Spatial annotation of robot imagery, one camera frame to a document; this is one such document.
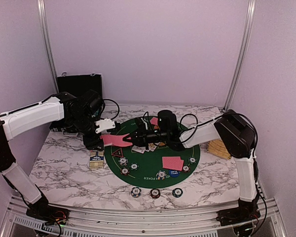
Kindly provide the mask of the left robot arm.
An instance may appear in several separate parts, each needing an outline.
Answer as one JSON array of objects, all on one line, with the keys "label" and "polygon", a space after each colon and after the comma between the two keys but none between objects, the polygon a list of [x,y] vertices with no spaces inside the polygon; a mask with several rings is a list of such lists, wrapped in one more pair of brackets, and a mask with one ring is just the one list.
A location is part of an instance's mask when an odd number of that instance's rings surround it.
[{"label": "left robot arm", "polygon": [[34,204],[33,211],[40,219],[49,219],[52,208],[43,201],[41,191],[18,164],[11,143],[32,130],[63,120],[82,135],[86,149],[101,149],[103,143],[100,134],[96,133],[93,117],[101,106],[99,93],[89,90],[80,97],[68,92],[53,94],[42,101],[0,113],[0,173],[27,202]]}]

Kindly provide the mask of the blue white chip stack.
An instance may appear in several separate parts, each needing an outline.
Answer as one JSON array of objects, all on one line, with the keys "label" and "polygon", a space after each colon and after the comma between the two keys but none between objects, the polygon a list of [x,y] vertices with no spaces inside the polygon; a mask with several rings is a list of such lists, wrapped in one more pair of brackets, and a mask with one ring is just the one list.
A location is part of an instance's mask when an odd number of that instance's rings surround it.
[{"label": "blue white chip stack", "polygon": [[138,198],[141,195],[141,189],[139,187],[133,187],[130,194],[134,198]]}]

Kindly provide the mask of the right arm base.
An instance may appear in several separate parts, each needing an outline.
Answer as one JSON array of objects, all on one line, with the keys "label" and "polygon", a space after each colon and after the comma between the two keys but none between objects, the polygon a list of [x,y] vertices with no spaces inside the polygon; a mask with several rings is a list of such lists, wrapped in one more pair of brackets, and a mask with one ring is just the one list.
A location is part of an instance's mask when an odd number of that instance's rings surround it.
[{"label": "right arm base", "polygon": [[218,211],[216,220],[220,222],[221,226],[255,220],[261,216],[258,207],[258,200],[259,195],[256,195],[252,202],[238,199],[237,207]]}]

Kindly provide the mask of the brown chip stack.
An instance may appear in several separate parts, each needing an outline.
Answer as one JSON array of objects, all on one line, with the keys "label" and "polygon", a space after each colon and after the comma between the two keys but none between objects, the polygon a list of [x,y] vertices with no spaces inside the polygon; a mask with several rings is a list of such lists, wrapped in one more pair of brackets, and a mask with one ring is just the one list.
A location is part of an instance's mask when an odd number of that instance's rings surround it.
[{"label": "brown chip stack", "polygon": [[152,198],[159,198],[160,197],[160,190],[159,189],[151,189],[150,196]]}]

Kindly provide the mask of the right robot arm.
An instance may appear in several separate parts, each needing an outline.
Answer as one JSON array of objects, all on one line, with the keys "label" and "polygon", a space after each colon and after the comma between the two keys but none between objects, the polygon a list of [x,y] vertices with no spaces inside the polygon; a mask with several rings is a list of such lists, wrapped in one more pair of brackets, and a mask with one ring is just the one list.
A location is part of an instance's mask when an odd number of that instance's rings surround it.
[{"label": "right robot arm", "polygon": [[183,151],[196,145],[220,139],[227,152],[234,158],[240,185],[240,201],[244,201],[235,209],[234,216],[245,221],[254,212],[250,202],[257,199],[257,181],[259,176],[256,162],[256,146],[258,135],[250,120],[234,110],[212,118],[193,128],[182,130],[176,115],[170,110],[162,110],[157,114],[158,129],[137,130],[123,138],[138,147],[146,147],[150,143],[163,142],[174,151]]}]

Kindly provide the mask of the red card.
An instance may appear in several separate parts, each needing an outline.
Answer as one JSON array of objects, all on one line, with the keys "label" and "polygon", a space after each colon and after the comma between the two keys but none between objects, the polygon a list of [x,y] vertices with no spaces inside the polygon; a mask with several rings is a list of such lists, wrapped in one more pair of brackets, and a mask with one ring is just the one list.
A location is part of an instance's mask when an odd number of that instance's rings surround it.
[{"label": "red card", "polygon": [[163,168],[171,169],[171,162],[176,159],[181,159],[181,157],[162,157]]},{"label": "red card", "polygon": [[158,118],[157,117],[152,117],[150,120],[150,123],[152,125],[158,126]]}]

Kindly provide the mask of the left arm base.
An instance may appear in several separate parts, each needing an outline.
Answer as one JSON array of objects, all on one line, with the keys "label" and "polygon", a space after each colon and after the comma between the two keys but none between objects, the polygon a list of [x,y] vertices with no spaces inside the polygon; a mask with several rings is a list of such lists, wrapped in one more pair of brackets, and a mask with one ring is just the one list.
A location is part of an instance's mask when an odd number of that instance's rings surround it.
[{"label": "left arm base", "polygon": [[34,204],[27,204],[26,215],[45,222],[46,225],[65,225],[68,220],[69,211],[49,205],[47,197],[40,191],[41,198]]}]

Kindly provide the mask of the red back card deck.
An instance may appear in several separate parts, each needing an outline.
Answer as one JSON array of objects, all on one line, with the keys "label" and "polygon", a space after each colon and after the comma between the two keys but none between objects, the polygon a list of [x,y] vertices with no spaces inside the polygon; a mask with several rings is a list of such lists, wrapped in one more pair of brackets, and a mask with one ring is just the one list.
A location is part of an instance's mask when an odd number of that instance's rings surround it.
[{"label": "red back card deck", "polygon": [[133,144],[128,141],[123,141],[123,138],[126,137],[128,134],[125,135],[112,135],[112,134],[104,134],[101,135],[100,138],[104,142],[104,147],[107,146],[116,146],[116,147],[130,147]]}]

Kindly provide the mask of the teal chip stack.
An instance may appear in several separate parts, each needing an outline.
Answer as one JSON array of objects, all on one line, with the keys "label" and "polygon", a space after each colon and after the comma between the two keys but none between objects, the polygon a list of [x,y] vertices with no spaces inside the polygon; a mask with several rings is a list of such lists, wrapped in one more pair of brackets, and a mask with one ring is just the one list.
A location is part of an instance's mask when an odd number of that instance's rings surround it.
[{"label": "teal chip stack", "polygon": [[181,188],[174,188],[172,190],[172,195],[175,198],[179,198],[179,197],[181,197],[183,195],[183,190]]}]

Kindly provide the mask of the blue small blind button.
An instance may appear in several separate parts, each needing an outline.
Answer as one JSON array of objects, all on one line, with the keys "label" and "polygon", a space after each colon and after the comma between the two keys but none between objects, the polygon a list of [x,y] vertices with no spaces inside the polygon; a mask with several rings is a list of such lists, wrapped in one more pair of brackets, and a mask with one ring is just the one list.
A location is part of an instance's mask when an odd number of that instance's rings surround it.
[{"label": "blue small blind button", "polygon": [[168,174],[169,174],[170,177],[176,178],[176,177],[179,177],[180,171],[177,171],[177,170],[168,170]]}]

